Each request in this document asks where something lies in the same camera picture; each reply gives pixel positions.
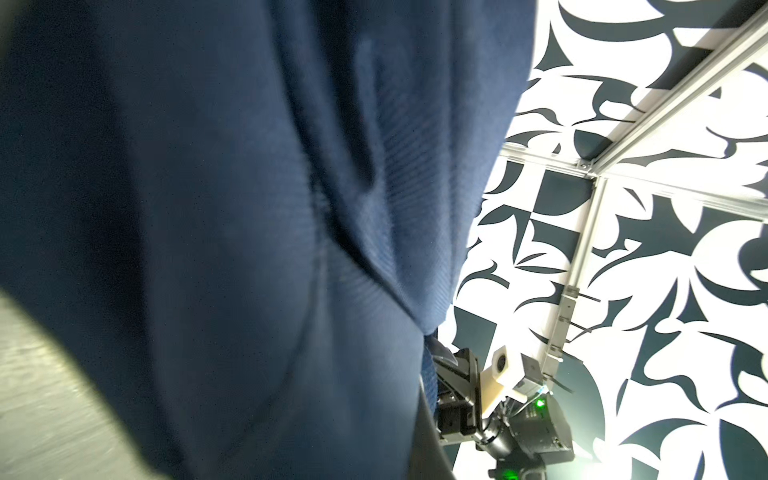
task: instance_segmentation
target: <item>gray surface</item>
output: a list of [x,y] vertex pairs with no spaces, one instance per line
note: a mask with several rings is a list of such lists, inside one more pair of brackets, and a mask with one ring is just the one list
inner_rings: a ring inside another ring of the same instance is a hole
[[98,392],[0,291],[0,478],[152,478]]

